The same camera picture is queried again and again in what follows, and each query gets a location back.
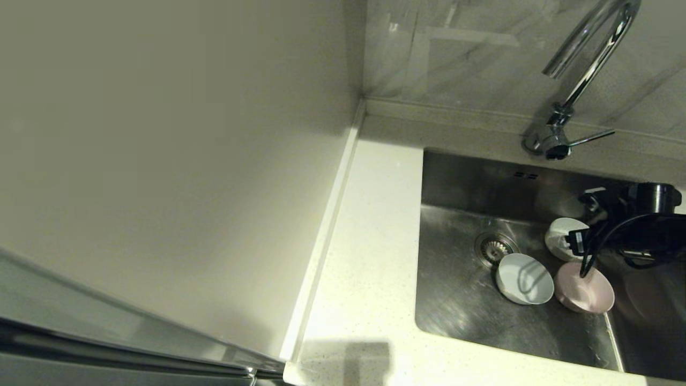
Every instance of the white bowl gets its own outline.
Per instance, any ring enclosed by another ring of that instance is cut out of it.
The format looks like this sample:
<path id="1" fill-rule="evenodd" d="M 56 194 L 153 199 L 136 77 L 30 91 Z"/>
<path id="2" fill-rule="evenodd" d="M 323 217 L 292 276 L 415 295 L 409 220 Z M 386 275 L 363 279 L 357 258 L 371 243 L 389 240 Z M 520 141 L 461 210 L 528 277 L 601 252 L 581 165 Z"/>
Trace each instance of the white bowl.
<path id="1" fill-rule="evenodd" d="M 511 253 L 500 260 L 495 275 L 498 289 L 518 304 L 543 304 L 553 296 L 553 278 L 538 260 Z"/>
<path id="2" fill-rule="evenodd" d="M 550 223 L 547 232 L 545 232 L 545 246 L 548 247 L 550 253 L 555 255 L 558 259 L 571 262 L 582 260 L 581 256 L 576 256 L 571 251 L 569 243 L 565 240 L 565 236 L 570 231 L 578 229 L 588 229 L 589 226 L 579 220 L 573 218 L 562 217 Z"/>

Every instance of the bowl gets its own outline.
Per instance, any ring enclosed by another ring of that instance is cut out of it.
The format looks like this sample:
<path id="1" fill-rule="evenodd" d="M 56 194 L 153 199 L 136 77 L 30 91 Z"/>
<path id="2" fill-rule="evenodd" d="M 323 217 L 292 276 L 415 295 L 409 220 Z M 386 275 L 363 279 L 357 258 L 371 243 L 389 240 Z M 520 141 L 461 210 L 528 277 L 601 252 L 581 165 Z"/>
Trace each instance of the bowl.
<path id="1" fill-rule="evenodd" d="M 538 260 L 511 253 L 500 260 L 495 281 L 500 292 L 517 304 L 543 304 L 553 296 L 553 278 Z"/>
<path id="2" fill-rule="evenodd" d="M 569 243 L 565 240 L 565 236 L 570 231 L 578 229 L 588 229 L 589 226 L 579 220 L 573 218 L 562 217 L 550 223 L 550 227 L 545 232 L 545 246 L 548 248 L 556 258 L 571 262 L 583 259 L 581 256 L 576 256 L 571 251 Z"/>
<path id="3" fill-rule="evenodd" d="M 577 313 L 602 314 L 615 304 L 615 291 L 599 270 L 591 268 L 581 278 L 580 262 L 568 262 L 555 275 L 555 297 L 563 306 Z"/>

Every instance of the pink bowl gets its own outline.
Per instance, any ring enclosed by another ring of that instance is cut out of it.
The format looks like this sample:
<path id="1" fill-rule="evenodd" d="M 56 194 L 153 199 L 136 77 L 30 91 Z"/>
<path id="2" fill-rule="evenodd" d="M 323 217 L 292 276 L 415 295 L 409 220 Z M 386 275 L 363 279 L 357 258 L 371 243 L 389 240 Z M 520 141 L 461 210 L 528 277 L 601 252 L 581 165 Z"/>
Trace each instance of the pink bowl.
<path id="1" fill-rule="evenodd" d="M 568 262 L 555 275 L 555 297 L 577 313 L 606 313 L 615 304 L 615 291 L 599 270 L 579 276 L 581 262 Z"/>

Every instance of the black cable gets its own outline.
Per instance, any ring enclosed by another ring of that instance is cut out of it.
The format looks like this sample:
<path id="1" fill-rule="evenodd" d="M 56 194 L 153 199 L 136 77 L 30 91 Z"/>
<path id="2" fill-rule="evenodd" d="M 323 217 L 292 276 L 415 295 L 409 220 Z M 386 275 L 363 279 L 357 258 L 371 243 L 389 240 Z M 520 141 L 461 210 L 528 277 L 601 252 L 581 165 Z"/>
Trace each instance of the black cable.
<path id="1" fill-rule="evenodd" d="M 600 239 L 600 243 L 598 243 L 598 246 L 593 249 L 593 255 L 591 256 L 590 259 L 588 259 L 589 256 L 589 249 L 584 250 L 584 260 L 581 263 L 581 271 L 579 272 L 579 276 L 581 277 L 586 277 L 586 275 L 589 274 L 591 271 L 591 268 L 593 267 L 593 263 L 595 263 L 595 257 L 596 255 L 600 252 L 600 250 L 605 246 L 605 242 L 614 234 L 619 228 L 622 228 L 624 225 L 631 224 L 632 222 L 638 220 L 639 218 L 644 218 L 648 216 L 654 216 L 653 213 L 650 214 L 641 214 L 636 217 L 629 218 L 627 220 L 622 221 L 621 223 L 617 224 L 614 226 L 614 228 L 610 229 L 609 232 L 607 232 L 602 239 Z"/>

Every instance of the faucet handle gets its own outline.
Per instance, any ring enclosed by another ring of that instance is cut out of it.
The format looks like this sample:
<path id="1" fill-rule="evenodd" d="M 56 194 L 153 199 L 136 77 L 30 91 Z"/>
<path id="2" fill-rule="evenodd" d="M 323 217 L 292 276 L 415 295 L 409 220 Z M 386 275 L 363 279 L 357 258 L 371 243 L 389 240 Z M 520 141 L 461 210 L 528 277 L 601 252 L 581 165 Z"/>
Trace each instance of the faucet handle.
<path id="1" fill-rule="evenodd" d="M 567 141 L 567 139 L 564 138 L 564 141 L 562 143 L 559 143 L 556 146 L 552 146 L 551 148 L 545 151 L 545 158 L 557 160 L 565 159 L 571 154 L 571 148 L 573 146 L 585 144 L 587 142 L 593 141 L 594 139 L 607 137 L 608 135 L 612 135 L 615 133 L 616 131 L 614 131 L 613 129 L 608 129 L 600 131 L 593 135 L 589 135 L 588 137 L 577 139 L 576 141 Z"/>
<path id="2" fill-rule="evenodd" d="M 577 146 L 580 144 L 585 144 L 585 143 L 593 141 L 595 139 L 607 137 L 608 135 L 612 135 L 615 133 L 616 133 L 616 131 L 612 128 L 610 128 L 608 130 L 599 131 L 598 133 L 593 134 L 593 135 L 589 135 L 588 137 L 583 137 L 581 139 L 577 139 L 576 141 L 569 142 L 568 146 L 572 147 L 572 146 Z"/>

